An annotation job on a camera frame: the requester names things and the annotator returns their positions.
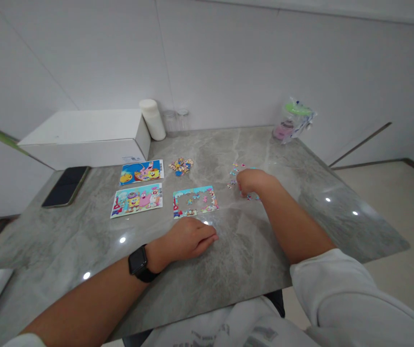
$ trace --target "watch strap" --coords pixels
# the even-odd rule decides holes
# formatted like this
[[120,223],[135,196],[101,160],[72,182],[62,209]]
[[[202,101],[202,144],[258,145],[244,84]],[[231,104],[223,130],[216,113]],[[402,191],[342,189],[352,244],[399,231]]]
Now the watch strap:
[[151,283],[159,274],[151,272],[147,267],[140,272],[136,277],[144,283]]
[[[144,252],[144,257],[147,259],[147,257],[146,257],[146,249],[145,249],[145,246],[147,245],[147,243],[145,243],[143,246],[141,246],[140,248],[142,248],[142,250],[143,250],[143,252]],[[129,262],[129,268],[131,267],[130,266],[130,257],[133,255],[133,253],[132,254],[130,254],[129,255],[129,260],[128,260],[128,262]],[[144,282],[144,283],[151,283],[157,276],[159,276],[159,274],[157,273],[157,274],[155,274],[155,273],[153,273],[153,272],[151,272],[151,270],[149,270],[148,269],[148,267],[147,267],[147,262],[146,262],[146,265],[144,266],[144,268],[142,268],[142,269],[140,269],[140,270],[138,270],[136,273],[134,273],[133,275],[135,275],[136,276],[136,278],[138,278],[140,281],[142,281],[142,282]]]

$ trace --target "smartphone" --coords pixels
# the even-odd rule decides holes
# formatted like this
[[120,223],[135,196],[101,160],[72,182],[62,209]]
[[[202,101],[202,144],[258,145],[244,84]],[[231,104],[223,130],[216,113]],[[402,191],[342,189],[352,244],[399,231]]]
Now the smartphone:
[[89,166],[67,168],[42,204],[44,208],[68,206],[76,197],[87,176]]

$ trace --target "floor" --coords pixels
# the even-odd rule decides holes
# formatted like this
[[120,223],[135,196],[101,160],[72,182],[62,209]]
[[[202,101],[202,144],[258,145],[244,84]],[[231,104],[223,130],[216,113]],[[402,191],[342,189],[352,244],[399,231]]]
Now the floor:
[[[378,287],[414,310],[414,169],[391,162],[336,171],[411,244],[405,252],[366,264]],[[283,290],[286,318],[305,329],[309,321],[294,289]],[[122,341],[106,344],[121,347]]]

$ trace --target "gray marble tabletop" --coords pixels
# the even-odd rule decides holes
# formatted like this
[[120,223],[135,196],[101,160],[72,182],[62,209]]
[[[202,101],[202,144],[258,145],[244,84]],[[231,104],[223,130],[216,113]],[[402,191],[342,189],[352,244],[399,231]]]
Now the gray marble tabletop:
[[[168,164],[192,158],[188,175]],[[197,259],[170,265],[111,335],[117,339],[292,285],[263,206],[228,189],[232,163],[277,176],[346,254],[365,263],[409,248],[377,212],[300,141],[285,146],[270,127],[191,132],[153,142],[151,159],[163,159],[164,207],[110,219],[121,166],[94,168],[69,207],[40,204],[61,172],[53,174],[21,217],[0,235],[0,268],[14,275],[0,297],[0,345],[13,338],[55,300],[174,224],[172,194],[212,185],[220,209],[198,218],[220,239]]]

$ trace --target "label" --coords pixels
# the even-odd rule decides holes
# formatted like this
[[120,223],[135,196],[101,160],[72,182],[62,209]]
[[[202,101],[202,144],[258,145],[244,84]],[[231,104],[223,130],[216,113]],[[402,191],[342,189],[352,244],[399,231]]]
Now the label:
[[134,157],[134,156],[128,156],[128,157],[122,157],[122,161],[124,163],[131,163],[131,162],[140,162],[143,161],[140,157]]

